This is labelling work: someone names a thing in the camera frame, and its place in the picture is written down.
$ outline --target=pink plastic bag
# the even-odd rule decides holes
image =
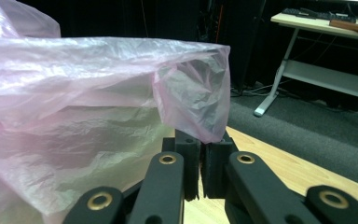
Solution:
[[[47,38],[57,24],[21,5],[50,24],[30,38],[1,5],[0,223],[61,223],[87,190],[130,187],[173,129],[220,141],[229,47]]]

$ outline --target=cable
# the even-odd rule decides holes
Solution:
[[[292,60],[295,60],[299,57],[301,57],[303,54],[307,53],[310,49],[312,49],[316,43],[319,41],[319,39],[322,37],[322,34],[319,34],[318,38],[316,40],[313,41],[312,45],[309,46],[307,49],[305,49],[304,51],[302,51],[300,54],[298,54],[296,57],[294,57]]]
[[[220,23],[222,22],[222,16],[223,16],[223,5],[220,6],[220,14],[219,14],[219,22],[217,23],[217,33],[216,33],[216,40],[215,43],[217,44],[219,40],[219,34],[220,34]]]
[[[280,69],[280,67],[278,67],[278,68],[277,68],[277,71],[275,72],[274,83],[275,83],[276,80],[277,80],[277,74],[278,74],[278,72],[279,72],[279,69]],[[278,86],[279,86],[279,85],[282,85],[283,83],[289,82],[289,81],[291,81],[291,80],[292,80],[292,79],[288,79],[288,80],[282,81],[282,82],[280,82],[280,83],[278,84]],[[269,87],[271,87],[271,86],[273,86],[273,84],[272,84],[272,85],[267,85],[267,86],[264,86],[264,87],[260,87],[260,88],[257,88],[257,89],[251,90],[251,91],[244,90],[244,91],[241,91],[241,93],[233,92],[233,91],[232,91],[233,88],[231,88],[231,93],[237,94],[237,95],[231,96],[231,97],[239,97],[239,96],[243,96],[243,95],[244,95],[244,96],[249,96],[249,95],[246,95],[246,94],[250,94],[250,95],[253,95],[253,96],[266,96],[266,95],[269,95],[269,94],[270,94],[270,91],[267,92],[267,93],[254,93],[254,92],[255,92],[255,91],[263,90],[263,89],[265,89],[265,88],[269,88]]]
[[[142,14],[144,15],[144,25],[145,25],[146,37],[149,37],[149,33],[147,32],[147,26],[146,26],[144,0],[141,0],[141,6],[142,6]]]
[[[353,11],[351,10],[351,4],[347,3],[347,8],[348,8],[348,14],[350,16],[356,17],[356,15],[353,13]]]
[[[318,103],[318,100],[306,100],[298,95],[292,94],[290,91],[283,91],[281,92],[280,95],[278,95],[278,97],[289,97],[298,101],[302,101],[314,106],[318,106],[322,109],[328,110],[328,111],[332,111],[335,113],[341,113],[341,112],[351,112],[349,109],[345,109],[345,108],[333,108],[333,107],[329,107],[328,105],[321,105],[320,103]]]
[[[330,42],[330,44],[328,44],[328,46],[326,47],[326,49],[324,50],[324,52],[321,53],[321,55],[319,55],[319,57],[317,59],[315,59],[315,61],[313,61],[312,64],[316,64],[319,59],[322,58],[322,56],[324,56],[324,54],[327,52],[327,50],[330,48],[330,46],[333,44],[333,42],[336,40],[337,36],[334,36],[333,40]]]

